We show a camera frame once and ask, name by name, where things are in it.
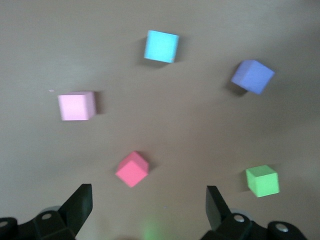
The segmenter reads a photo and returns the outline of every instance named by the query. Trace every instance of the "cube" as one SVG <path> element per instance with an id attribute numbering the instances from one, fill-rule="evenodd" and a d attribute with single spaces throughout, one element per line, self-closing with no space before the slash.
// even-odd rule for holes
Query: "cube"
<path id="1" fill-rule="evenodd" d="M 259 198 L 277 194 L 279 190 L 278 174 L 267 165 L 245 170 L 249 189 Z"/>
<path id="2" fill-rule="evenodd" d="M 145 45 L 144 58 L 173 63 L 176 57 L 179 36 L 160 32 L 148 31 L 148 36 Z"/>
<path id="3" fill-rule="evenodd" d="M 149 163 L 136 151 L 120 162 L 116 174 L 130 188 L 134 187 L 149 174 Z"/>
<path id="4" fill-rule="evenodd" d="M 231 82 L 259 95 L 274 74 L 274 71 L 256 60 L 244 60 L 232 77 Z"/>
<path id="5" fill-rule="evenodd" d="M 58 96 L 58 101 L 63 121 L 89 120 L 96 115 L 93 91 L 72 91 Z"/>

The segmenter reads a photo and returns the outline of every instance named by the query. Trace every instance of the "pink cube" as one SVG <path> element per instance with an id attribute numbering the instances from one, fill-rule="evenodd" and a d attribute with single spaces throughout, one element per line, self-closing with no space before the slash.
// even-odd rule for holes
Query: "pink cube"
<path id="1" fill-rule="evenodd" d="M 89 120 L 96 115 L 93 91 L 72 91 L 58 96 L 58 100 L 63 121 Z"/>
<path id="2" fill-rule="evenodd" d="M 133 151 L 120 162 L 115 175 L 132 188 L 148 174 L 149 163 L 136 151 Z"/>

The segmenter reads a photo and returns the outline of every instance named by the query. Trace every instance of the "blue cube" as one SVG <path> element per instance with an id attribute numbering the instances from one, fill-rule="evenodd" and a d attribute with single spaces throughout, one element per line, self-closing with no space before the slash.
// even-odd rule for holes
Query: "blue cube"
<path id="1" fill-rule="evenodd" d="M 179 36 L 150 30 L 146 40 L 144 58 L 173 63 L 176 57 Z"/>
<path id="2" fill-rule="evenodd" d="M 244 60 L 231 82 L 250 92 L 261 94 L 274 74 L 274 71 L 256 60 Z"/>

